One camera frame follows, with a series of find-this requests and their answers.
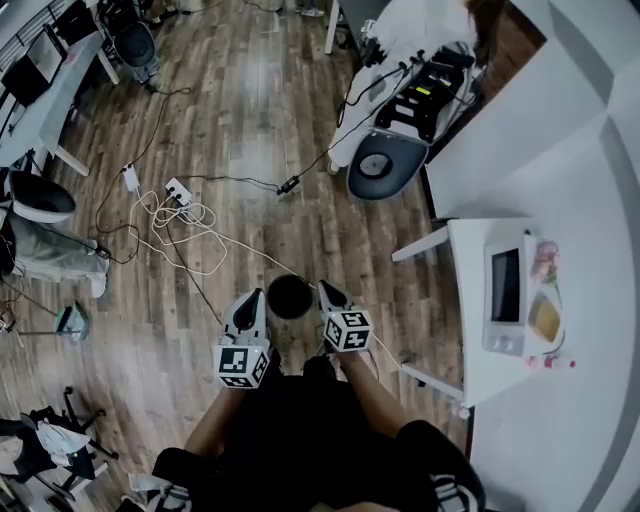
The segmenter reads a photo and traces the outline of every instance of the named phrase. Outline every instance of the wooden floor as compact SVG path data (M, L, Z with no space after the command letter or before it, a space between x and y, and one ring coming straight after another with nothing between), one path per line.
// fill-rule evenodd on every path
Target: wooden floor
M310 164L331 139L336 107L354 70L348 51L324 55L325 25L326 20L301 18L291 8L278 17L237 0L170 20L156 36L161 89L190 87L192 93L167 101L157 134L135 165L142 192L163 195L165 183L183 175L281 184ZM523 63L513 64L508 77ZM82 96L79 115L62 141L87 163L91 175L83 178L59 160L52 169L52 179L76 198L70 227L83 236L95 236L98 205L120 168L146 146L164 99L146 92L124 70L120 76L117 87L101 76L99 85ZM317 170L325 167L323 160ZM419 180L379 203L353 199L344 176L325 172L308 173L283 197L224 180L193 179L188 185L197 201L216 212L221 233L311 282L328 279L349 290L369 309L376 332L398 359L414 360L460 383L460 320L450 255L443 251L391 262L394 250L431 231ZM127 222L136 199L119 182L103 209L101 227ZM134 222L149 239L149 217L138 213ZM190 233L172 226L174 239ZM126 230L100 240L120 259L135 249ZM262 256L227 245L220 270L196 277L219 316L238 295L266 289L283 273ZM209 236L179 247L189 265L203 271L222 257ZM179 262L174 252L167 253ZM128 490L127 473L150 471L163 448L182 445L218 393L212 346L219 326L186 272L144 247L131 263L112 265L107 292L99 300L89 298L87 283L25 279L23 284L27 295L51 309L80 301L90 313L92 334L80 346L25 338L24 348L3 334L0 417L48 404L59 407L66 385L73 385L90 408L105 408L108 417L98 425L101 440L121 459L89 486L78 508L113 510ZM2 293L15 295L6 288ZM46 313L24 299L15 306L20 329L48 327ZM286 373L299 373L319 344L317 314L291 322L270 314L269 320ZM466 422L451 415L440 395L399 375L380 347L372 349L384 385L463 448Z

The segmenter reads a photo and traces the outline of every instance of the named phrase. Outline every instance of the small box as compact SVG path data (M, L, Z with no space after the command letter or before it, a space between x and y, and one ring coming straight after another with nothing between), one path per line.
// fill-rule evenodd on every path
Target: small box
M369 312L360 310L329 313L323 335L338 352L366 350L371 337Z

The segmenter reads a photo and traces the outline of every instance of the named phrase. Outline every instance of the table leg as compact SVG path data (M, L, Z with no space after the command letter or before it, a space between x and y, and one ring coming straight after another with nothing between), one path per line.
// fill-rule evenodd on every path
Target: table leg
M340 14L340 4L338 0L333 0L331 5L331 16L329 17L329 27L327 27L327 40L324 43L324 53L331 54L333 40L336 37L336 26L338 25L338 15Z
M107 75L109 75L111 83L113 83L113 85L118 85L120 83L118 73L116 73L116 70L113 69L111 62L109 62L109 57L107 57L107 54L104 53L104 50L102 48L98 50L98 58L100 59L100 64L102 64L102 67L104 67L104 70L107 72Z
M89 176L89 168L60 145L56 148L56 156L83 176Z
M449 240L449 228L445 226L438 229L437 231L434 231L433 233L429 233L424 238L416 240L412 244L403 247L399 251L394 252L391 255L391 259L393 261L406 260L407 258L411 258L411 256L415 256L420 252L433 249L435 246L443 244L447 240Z
M462 389L452 386L448 382L444 382L435 375L418 368L413 364L404 363L401 368L402 371L414 379L418 379L420 382L424 382L432 388L442 391L445 395L455 399L458 403L463 403L464 395L462 393Z

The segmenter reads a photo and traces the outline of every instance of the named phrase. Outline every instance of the black cylinder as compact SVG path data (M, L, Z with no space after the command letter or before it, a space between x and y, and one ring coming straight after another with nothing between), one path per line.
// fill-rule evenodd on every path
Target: black cylinder
M313 303L309 285L300 277L286 274L275 279L267 290L271 311L285 320L303 316Z

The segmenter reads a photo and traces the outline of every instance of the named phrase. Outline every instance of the desk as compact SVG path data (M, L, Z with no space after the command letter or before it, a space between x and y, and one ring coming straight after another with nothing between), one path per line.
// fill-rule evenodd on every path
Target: desk
M535 232L535 223L531 219L450 220L446 227L392 255L394 262L402 261L433 249L447 240L451 243L462 321L463 385L453 386L413 364L403 364L402 370L451 396L462 407L473 407L534 373L519 357L489 352L482 348L485 246L495 238L522 235L526 229Z
M51 87L29 105L13 133L5 130L0 138L0 167L13 164L30 149L43 145L52 156L60 157L83 176L89 174L89 169L60 146L58 140L80 82L96 55L111 81L118 83L118 75L101 46L102 36L94 32L69 47L67 60Z
M338 16L340 9L344 14L349 30L358 44L360 29L367 20L377 20L380 13L391 0L333 0L331 6L331 16L329 17L329 27L327 28L327 39L324 44L324 53L329 55L333 48L333 39L336 35Z

